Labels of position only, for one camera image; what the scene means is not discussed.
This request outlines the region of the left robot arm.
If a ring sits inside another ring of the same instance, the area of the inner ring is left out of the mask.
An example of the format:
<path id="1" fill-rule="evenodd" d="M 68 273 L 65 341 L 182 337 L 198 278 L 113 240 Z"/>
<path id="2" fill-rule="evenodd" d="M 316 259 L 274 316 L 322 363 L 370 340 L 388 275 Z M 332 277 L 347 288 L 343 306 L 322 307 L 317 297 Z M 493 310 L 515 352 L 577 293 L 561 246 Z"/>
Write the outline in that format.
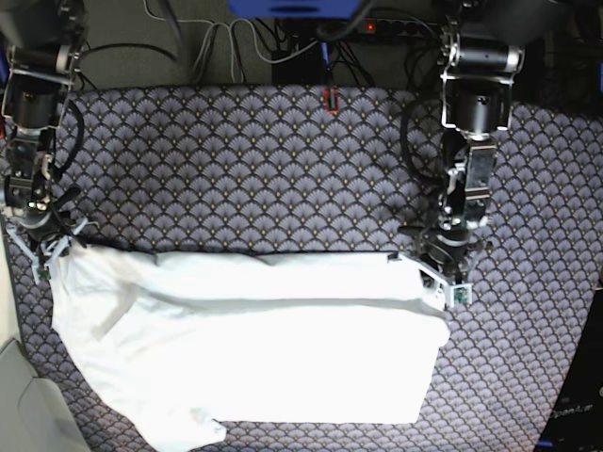
<path id="1" fill-rule="evenodd" d="M 515 76 L 524 49 L 491 37 L 478 15 L 482 1 L 457 1 L 442 26 L 438 62 L 440 95 L 423 93 L 401 110 L 400 154 L 410 176 L 428 191 L 421 227 L 402 226 L 412 237 L 410 260 L 428 289 L 453 308 L 472 300 L 469 280 L 486 249 L 476 233 L 488 223 L 490 179 L 497 162 L 493 134 L 507 130 Z M 416 107 L 438 100 L 442 106 L 441 171 L 427 175 L 415 165 L 408 140 Z"/>

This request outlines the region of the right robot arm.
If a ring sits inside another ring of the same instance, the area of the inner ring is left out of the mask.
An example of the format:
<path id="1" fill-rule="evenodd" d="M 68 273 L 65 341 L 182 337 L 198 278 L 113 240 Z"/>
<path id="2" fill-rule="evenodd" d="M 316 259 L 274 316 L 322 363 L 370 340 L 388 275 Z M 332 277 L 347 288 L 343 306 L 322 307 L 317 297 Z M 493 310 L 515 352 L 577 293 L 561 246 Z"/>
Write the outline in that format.
<path id="1" fill-rule="evenodd" d="M 7 43 L 8 78 L 1 116 L 11 126 L 5 144 L 8 173 L 1 207 L 8 235 L 31 263 L 35 283 L 47 281 L 87 221 L 71 219 L 53 186 L 83 145 L 84 120 L 70 100 L 88 34 L 81 1 L 4 1 L 1 35 Z"/>

